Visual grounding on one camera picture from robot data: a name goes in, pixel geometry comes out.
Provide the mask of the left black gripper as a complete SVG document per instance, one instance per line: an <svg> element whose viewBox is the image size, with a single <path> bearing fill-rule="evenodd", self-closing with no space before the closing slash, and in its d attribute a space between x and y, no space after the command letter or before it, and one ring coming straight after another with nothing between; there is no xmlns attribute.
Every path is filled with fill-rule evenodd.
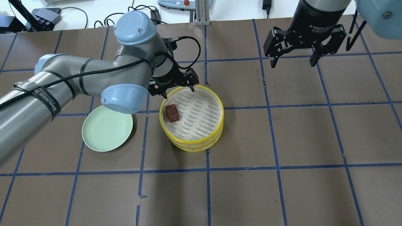
<svg viewBox="0 0 402 226"><path fill-rule="evenodd" d="M167 99L166 91L177 86L189 87L195 92L196 85L199 85L199 77L193 68L181 71L177 65L172 65L168 70L155 70L151 76L148 92L151 96L162 96Z"/></svg>

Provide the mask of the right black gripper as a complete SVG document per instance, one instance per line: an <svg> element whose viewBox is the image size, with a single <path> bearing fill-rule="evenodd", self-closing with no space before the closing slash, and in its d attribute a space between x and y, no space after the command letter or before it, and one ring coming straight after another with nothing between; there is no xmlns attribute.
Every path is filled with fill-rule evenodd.
<svg viewBox="0 0 402 226"><path fill-rule="evenodd" d="M276 67L280 56L295 49L313 47L311 67L328 53L336 53L346 37L339 24L346 7L346 0L300 0L290 27L272 27L263 45L271 68Z"/></svg>

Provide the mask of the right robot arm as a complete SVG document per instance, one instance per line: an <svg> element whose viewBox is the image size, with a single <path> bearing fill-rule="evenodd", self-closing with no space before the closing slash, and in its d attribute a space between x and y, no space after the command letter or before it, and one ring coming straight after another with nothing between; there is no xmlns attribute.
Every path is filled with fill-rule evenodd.
<svg viewBox="0 0 402 226"><path fill-rule="evenodd" d="M313 48L310 66L327 54L338 52L346 40L346 51L355 44L366 25L384 39L401 39L400 0L356 0L356 10L349 30L339 23L350 0L300 0L290 27L272 27L263 45L264 55L275 68L284 54L293 50Z"/></svg>

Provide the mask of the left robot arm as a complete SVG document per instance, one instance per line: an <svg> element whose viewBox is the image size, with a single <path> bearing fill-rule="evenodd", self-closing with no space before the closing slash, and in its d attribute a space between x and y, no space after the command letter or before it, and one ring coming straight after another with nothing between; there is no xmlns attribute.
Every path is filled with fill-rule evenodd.
<svg viewBox="0 0 402 226"><path fill-rule="evenodd" d="M175 42L187 36L162 38L140 11L124 13L113 31L121 45L113 61L47 54L33 77L14 83L1 98L1 167L80 94L99 96L110 110L136 114L148 94L167 98L169 88L199 84L194 69L174 59Z"/></svg>

